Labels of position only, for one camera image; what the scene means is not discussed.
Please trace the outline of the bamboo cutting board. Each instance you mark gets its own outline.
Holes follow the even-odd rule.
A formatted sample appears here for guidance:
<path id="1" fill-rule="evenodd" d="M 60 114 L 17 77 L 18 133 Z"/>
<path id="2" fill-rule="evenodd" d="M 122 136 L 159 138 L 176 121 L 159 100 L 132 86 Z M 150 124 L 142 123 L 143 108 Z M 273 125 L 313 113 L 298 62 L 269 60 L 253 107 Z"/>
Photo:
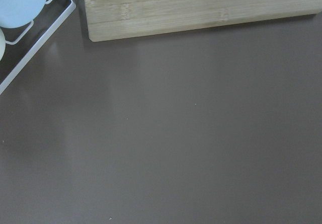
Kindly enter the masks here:
<path id="1" fill-rule="evenodd" d="M 321 0 L 85 0 L 94 42 L 317 14 Z"/>

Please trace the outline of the white plastic cup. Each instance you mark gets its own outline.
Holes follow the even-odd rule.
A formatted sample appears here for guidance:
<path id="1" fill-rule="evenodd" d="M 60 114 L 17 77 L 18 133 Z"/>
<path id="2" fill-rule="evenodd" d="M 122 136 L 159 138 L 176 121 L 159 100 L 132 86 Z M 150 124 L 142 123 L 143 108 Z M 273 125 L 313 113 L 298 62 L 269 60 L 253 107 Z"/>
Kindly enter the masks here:
<path id="1" fill-rule="evenodd" d="M 6 40 L 2 29 L 0 29 L 0 60 L 2 59 L 6 48 Z"/>

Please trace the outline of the blue plastic cup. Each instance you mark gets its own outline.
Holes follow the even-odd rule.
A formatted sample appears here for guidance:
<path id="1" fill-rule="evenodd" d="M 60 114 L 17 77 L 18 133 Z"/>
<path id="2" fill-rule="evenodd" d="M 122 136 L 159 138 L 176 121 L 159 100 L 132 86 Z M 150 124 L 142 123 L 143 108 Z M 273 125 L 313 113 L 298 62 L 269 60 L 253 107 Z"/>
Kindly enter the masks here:
<path id="1" fill-rule="evenodd" d="M 46 0 L 1 0 L 1 27 L 18 28 L 36 18 Z"/>

